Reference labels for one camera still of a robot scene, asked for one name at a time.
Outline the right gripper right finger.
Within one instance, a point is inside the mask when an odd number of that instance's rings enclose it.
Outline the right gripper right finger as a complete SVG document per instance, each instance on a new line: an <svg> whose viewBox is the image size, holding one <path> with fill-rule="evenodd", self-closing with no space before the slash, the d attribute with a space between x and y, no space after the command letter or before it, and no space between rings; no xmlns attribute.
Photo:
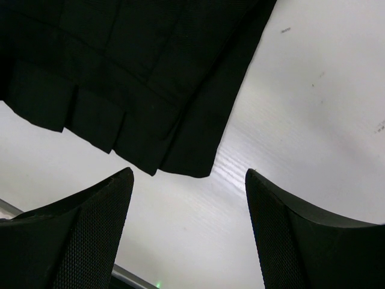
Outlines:
<svg viewBox="0 0 385 289"><path fill-rule="evenodd" d="M384 288L384 225L317 207L248 169L265 288Z"/></svg>

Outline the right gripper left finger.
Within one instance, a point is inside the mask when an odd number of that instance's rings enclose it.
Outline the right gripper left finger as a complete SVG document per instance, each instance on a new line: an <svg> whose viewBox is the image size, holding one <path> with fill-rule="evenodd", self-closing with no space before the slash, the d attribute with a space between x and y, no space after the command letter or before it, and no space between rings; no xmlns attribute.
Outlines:
<svg viewBox="0 0 385 289"><path fill-rule="evenodd" d="M134 186L125 168L1 220L2 288L126 288L112 275Z"/></svg>

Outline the black skirt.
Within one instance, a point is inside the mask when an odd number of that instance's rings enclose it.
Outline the black skirt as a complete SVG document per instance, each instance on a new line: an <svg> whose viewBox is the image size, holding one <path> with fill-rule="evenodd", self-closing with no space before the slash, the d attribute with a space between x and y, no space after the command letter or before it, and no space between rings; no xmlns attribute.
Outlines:
<svg viewBox="0 0 385 289"><path fill-rule="evenodd" d="M274 1L2 1L1 100L154 175L210 175Z"/></svg>

